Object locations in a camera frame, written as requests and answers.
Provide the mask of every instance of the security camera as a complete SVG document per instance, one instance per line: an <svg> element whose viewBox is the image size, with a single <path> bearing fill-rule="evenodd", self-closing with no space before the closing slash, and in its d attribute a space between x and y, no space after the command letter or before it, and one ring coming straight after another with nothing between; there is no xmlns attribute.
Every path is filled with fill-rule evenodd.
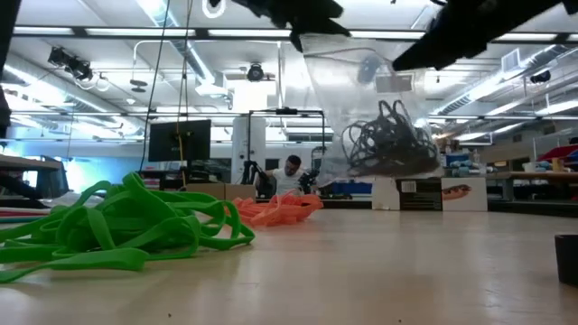
<svg viewBox="0 0 578 325"><path fill-rule="evenodd" d="M264 76L265 73L261 68L261 63L252 63L251 68L249 68L249 71L247 72L247 80L251 82L258 82L261 81Z"/></svg>

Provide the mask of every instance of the man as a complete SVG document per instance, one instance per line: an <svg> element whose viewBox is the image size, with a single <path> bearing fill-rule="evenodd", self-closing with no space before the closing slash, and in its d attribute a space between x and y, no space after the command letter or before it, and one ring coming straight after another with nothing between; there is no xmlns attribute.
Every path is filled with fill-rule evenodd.
<svg viewBox="0 0 578 325"><path fill-rule="evenodd" d="M301 167L301 158L296 155L290 155L285 161L283 169L265 171L267 176L275 177L277 181L276 195L283 195L290 190L299 190L299 178L303 175Z"/></svg>

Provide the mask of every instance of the ceiling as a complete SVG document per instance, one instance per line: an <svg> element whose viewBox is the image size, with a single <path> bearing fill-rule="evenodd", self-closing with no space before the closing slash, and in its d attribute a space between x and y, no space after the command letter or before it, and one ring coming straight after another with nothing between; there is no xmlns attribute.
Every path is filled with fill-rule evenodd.
<svg viewBox="0 0 578 325"><path fill-rule="evenodd" d="M138 3L139 0L23 0L17 20L17 25L49 25L49 26L107 26L107 27L154 27L154 23ZM338 0L344 7L344 15L338 20L351 29L401 29L423 30L435 16L439 7L428 0L397 0L390 4L389 0ZM227 1L224 14L215 19L205 16L202 2L194 1L191 11L190 27L202 28L271 28L266 18L256 18L247 9ZM170 10L180 26L186 26L187 0L172 0ZM578 20L569 17L563 7L557 6L530 22L520 26L517 32L575 32L578 30ZM183 56L171 44L164 43L158 56L161 44L158 42L141 43L136 53L133 65L135 40L92 40L75 38L13 38L10 51L19 58L31 62L47 72L68 81L67 87L76 88L73 78L63 70L55 70L47 62L52 47L63 47L67 52L91 62L91 68L98 75L106 77L110 87L106 91L96 88L86 90L105 102L115 111L145 112L149 101L158 112L176 112L179 103L185 100L184 92L180 91L182 83ZM384 55L393 60L411 44L407 42L389 42L383 44ZM543 50L544 45L511 45L490 44L488 49L471 60L458 60L455 64L442 71L420 70L411 71L414 76L414 91L423 107L433 111L441 104L448 102L472 85L482 82L485 78L501 69L501 58L519 49L520 58ZM195 42L194 48L203 62L213 71L224 73L228 79L227 88L234 91L232 103L233 112L243 112L247 107L267 108L284 106L301 109L321 109L312 88L307 66L303 55L297 52L290 43L281 42L246 42L246 41L205 41ZM510 103L527 96L528 92L538 92L550 84L565 80L577 68L574 65L576 56L570 55L563 60L551 62L552 79L549 84L529 85L522 79L516 79L507 85L491 91L486 96L452 114L481 115L496 107ZM158 73L155 67L158 60ZM244 81L246 69L251 62L260 62L265 73L272 76L272 81L249 84ZM222 98L201 96L195 91L198 86L194 82L193 72L188 70L189 88L187 91L191 111L204 113L231 112L231 105ZM131 79L148 83L145 93L131 90ZM281 80L282 100L280 102L277 81ZM561 88L563 95L572 94L572 86ZM249 101L243 108L238 104L241 98ZM544 98L537 98L534 103ZM516 110L527 110L527 106ZM161 118L155 121L170 120ZM232 117L213 117L215 127L232 125ZM321 121L289 119L287 127L321 126ZM271 127L279 126L277 118L270 121ZM454 124L436 124L435 132L452 130ZM230 138L230 131L220 132L219 139Z"/></svg>

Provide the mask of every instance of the tangled black wire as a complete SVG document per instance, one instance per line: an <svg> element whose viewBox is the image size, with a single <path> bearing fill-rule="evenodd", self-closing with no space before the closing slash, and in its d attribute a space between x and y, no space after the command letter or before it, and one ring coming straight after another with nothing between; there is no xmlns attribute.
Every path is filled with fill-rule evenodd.
<svg viewBox="0 0 578 325"><path fill-rule="evenodd" d="M378 108L377 119L357 121L341 133L350 176L403 177L439 167L435 144L424 129L412 125L401 100L396 100L393 106L380 100ZM353 145L346 145L346 136Z"/></svg>

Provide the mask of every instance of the red object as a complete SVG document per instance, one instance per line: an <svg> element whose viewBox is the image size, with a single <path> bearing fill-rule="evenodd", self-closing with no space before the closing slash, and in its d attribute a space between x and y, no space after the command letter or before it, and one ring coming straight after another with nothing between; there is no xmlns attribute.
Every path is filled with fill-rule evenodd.
<svg viewBox="0 0 578 325"><path fill-rule="evenodd" d="M315 210L323 208L316 195L294 196L291 192L274 196L269 203L255 203L252 199L234 199L244 224L252 227L293 225L304 221Z"/></svg>
<svg viewBox="0 0 578 325"><path fill-rule="evenodd" d="M538 158L538 161L542 162L542 161L551 161L554 158L566 158L576 150L578 150L578 144L571 144L562 147L557 147L540 156Z"/></svg>

